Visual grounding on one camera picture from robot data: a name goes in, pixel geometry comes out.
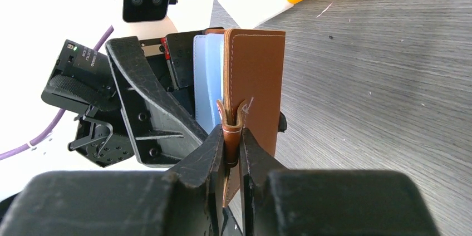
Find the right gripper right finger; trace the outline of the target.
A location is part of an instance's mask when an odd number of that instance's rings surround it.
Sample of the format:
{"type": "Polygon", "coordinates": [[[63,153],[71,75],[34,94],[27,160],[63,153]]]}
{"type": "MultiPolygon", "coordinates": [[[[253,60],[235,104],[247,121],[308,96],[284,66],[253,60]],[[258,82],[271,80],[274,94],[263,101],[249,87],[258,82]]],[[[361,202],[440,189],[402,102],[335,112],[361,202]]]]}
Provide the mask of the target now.
{"type": "Polygon", "coordinates": [[[439,235],[401,172],[288,169],[248,129],[239,151],[244,235],[439,235]]]}

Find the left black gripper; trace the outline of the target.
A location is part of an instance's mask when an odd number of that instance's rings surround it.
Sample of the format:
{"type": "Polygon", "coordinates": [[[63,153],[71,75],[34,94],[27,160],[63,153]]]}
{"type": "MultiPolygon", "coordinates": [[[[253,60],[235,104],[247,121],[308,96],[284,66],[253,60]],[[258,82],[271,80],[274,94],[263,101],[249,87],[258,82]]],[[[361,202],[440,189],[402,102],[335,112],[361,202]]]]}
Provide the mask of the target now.
{"type": "Polygon", "coordinates": [[[200,146],[191,58],[203,34],[113,38],[105,53],[66,40],[41,98],[77,115],[68,150],[102,168],[131,157],[159,168],[200,146]]]}

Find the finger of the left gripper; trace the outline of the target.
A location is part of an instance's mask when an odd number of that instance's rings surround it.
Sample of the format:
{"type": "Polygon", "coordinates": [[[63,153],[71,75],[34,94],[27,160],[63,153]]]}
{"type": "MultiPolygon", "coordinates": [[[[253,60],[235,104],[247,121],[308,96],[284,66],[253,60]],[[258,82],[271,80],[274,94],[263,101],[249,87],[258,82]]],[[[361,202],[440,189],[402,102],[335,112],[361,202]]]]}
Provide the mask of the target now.
{"type": "Polygon", "coordinates": [[[287,119],[284,113],[279,113],[278,132],[285,132],[288,128],[287,119]]]}

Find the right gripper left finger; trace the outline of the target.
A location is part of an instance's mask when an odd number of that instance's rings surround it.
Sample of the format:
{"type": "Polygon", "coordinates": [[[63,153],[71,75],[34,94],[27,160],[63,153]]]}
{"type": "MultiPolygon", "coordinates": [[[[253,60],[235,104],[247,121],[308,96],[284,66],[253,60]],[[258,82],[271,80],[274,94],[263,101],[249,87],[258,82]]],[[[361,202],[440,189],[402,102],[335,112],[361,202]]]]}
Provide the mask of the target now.
{"type": "Polygon", "coordinates": [[[223,132],[216,126],[167,171],[50,171],[35,176],[2,235],[221,235],[223,132]]]}

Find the brown leather card holder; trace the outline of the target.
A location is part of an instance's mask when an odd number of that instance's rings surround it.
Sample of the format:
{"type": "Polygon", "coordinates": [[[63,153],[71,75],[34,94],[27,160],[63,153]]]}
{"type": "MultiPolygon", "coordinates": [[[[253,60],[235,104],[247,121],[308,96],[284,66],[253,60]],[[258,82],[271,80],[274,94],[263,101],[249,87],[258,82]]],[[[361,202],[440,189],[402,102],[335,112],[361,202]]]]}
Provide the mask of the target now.
{"type": "Polygon", "coordinates": [[[249,129],[267,153],[276,152],[286,34],[256,29],[214,29],[193,39],[195,118],[206,131],[221,125],[228,167],[227,206],[240,188],[242,130],[249,129]]]}

